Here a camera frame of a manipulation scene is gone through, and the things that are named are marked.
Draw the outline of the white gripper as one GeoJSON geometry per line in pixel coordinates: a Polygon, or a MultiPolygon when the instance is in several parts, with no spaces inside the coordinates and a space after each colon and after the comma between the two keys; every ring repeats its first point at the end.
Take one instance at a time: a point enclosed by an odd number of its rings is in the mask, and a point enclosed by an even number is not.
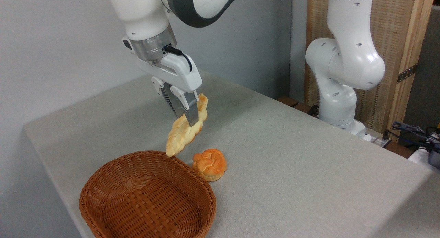
{"type": "Polygon", "coordinates": [[[122,39],[124,45],[138,57],[137,65],[151,81],[177,118],[184,115],[192,127],[199,120],[196,90],[202,79],[194,62],[174,48],[174,37],[152,37],[134,41],[122,39]]]}

